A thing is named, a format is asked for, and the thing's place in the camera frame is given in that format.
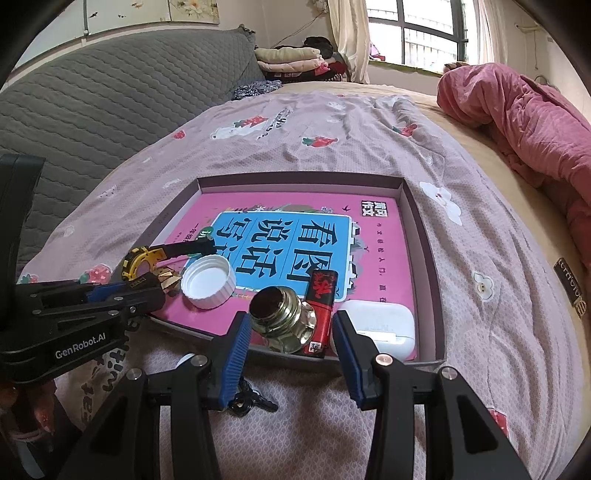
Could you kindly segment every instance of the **window frame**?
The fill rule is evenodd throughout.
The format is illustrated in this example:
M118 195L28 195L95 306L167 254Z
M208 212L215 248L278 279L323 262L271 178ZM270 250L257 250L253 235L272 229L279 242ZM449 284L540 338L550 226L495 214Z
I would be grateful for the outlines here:
M404 21L404 1L396 0L398 10L398 20L389 20L386 18L369 17L369 23L381 23L385 25L393 25L400 27L401 31L401 47L402 47L402 65L406 65L406 40L404 39L404 29L416 30L423 32L435 37L445 38L457 44L457 61L466 61L466 27L464 25L464 13L462 8L462 0L450 0L452 6L452 23L453 23L453 34L436 30L435 28L424 27L423 25L417 25Z

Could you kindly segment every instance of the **folded clothes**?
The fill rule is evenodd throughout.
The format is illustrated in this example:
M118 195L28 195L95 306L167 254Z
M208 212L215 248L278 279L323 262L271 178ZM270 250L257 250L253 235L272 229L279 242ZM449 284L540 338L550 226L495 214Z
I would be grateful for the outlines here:
M280 73L280 72L265 72L265 78L267 80L280 80L281 83L294 83L294 82L327 82L332 80L334 77L342 76L329 70L321 75L315 75L314 70L309 72L295 72L295 73Z
M336 73L345 73L347 71L347 65L339 61L335 61L329 64L329 68L334 70Z
M331 68L329 67L329 64L323 63L320 65L320 67L314 70L314 75L322 75L323 73L329 72L330 70Z
M266 63L264 61L258 62L261 70L265 72L307 72L315 70L321 65L328 65L323 59L299 60L291 61L289 63Z
M255 57L265 63L288 63L291 61L320 59L318 48L304 47L292 48L283 47L279 50L274 48L256 48Z

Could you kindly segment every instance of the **blue gripper pad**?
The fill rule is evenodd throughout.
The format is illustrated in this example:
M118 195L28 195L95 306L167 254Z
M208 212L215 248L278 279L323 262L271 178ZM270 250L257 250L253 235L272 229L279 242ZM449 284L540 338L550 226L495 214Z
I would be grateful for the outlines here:
M333 317L332 335L351 400L361 410L377 408L382 386L372 367L372 360L379 353L374 341L359 335L343 310Z
M251 341L251 324L237 312L226 335L215 337L208 349L212 370L207 384L207 407L224 410L236 394Z

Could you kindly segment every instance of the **clothing label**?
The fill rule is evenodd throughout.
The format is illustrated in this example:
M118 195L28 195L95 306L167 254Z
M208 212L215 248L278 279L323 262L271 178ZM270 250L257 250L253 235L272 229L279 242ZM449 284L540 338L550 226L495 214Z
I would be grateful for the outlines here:
M579 282L577 282L573 271L570 269L564 258L558 259L554 265L554 271L558 275L558 279L562 283L562 286L569 297L570 304L576 309L579 316L582 317L587 312L587 303L583 300L581 295Z

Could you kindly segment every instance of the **white bottle cap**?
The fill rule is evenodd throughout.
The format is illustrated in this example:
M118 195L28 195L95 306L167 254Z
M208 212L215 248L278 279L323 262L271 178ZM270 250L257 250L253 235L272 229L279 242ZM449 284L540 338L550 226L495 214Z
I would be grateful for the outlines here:
M183 273L181 290L197 308L219 307L232 296L236 274L221 255L207 255L192 263Z

